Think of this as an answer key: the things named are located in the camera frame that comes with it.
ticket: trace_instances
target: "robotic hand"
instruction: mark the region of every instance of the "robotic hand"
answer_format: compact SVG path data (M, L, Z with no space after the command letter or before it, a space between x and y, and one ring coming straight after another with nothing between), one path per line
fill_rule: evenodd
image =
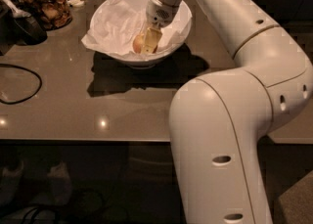
M148 24L168 25L180 1L150 0ZM197 77L172 101L171 147L187 222L270 224L257 141L307 105L312 65L251 0L197 2L238 68Z

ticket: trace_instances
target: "countertop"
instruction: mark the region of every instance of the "countertop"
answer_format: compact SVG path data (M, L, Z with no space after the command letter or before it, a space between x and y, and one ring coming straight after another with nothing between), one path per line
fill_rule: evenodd
M235 67L195 0L185 0L193 13L185 44L153 68L133 69L86 49L81 39L104 1L71 8L73 21L48 31L45 42L15 45L0 56L0 63L30 68L43 79L30 100L0 104L1 141L169 142L168 112L179 87L206 72ZM0 85L10 96L29 95L37 84L28 73L0 68ZM313 132L305 128L313 118L312 105L310 100L308 110L270 137L280 143L312 143Z

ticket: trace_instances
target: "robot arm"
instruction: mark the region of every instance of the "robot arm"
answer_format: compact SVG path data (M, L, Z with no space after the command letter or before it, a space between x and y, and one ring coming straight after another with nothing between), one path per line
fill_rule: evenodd
M150 0L148 22L168 25L179 2ZM312 65L252 1L197 2L238 68L191 80L171 105L171 147L187 222L270 224L257 141L306 106Z

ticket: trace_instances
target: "nuts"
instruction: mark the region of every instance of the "nuts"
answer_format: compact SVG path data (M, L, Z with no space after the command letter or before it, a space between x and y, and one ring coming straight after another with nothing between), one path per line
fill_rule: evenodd
M72 20L67 0L20 0L33 9L41 19L45 29L52 30L68 24Z

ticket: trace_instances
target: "black cable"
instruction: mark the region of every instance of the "black cable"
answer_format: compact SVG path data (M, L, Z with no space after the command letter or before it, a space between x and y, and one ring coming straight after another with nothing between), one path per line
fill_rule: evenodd
M37 93L39 92L39 90L40 90L40 88L41 88L41 86L42 86L42 79L41 79L40 75L39 75L37 72L35 72L35 71L33 71L33 70L30 70L30 69L28 69L28 68L26 68L26 67L21 67L21 66L12 65L12 64L0 64L0 67L15 68L15 69L24 70L24 71L30 72L31 74L33 74L34 76L36 76L36 77L38 78L38 80L39 80L39 85L38 85L36 91L35 91L33 94L31 94L30 96L27 96L27 97L25 97L25 98L22 98L22 99L20 99L20 100L13 101L13 102L7 102L7 101L5 101L5 100L0 99L0 103L6 104L6 105L13 105L13 104L22 103L22 102L24 102L24 101L29 100L31 97L33 97L35 94L37 94Z

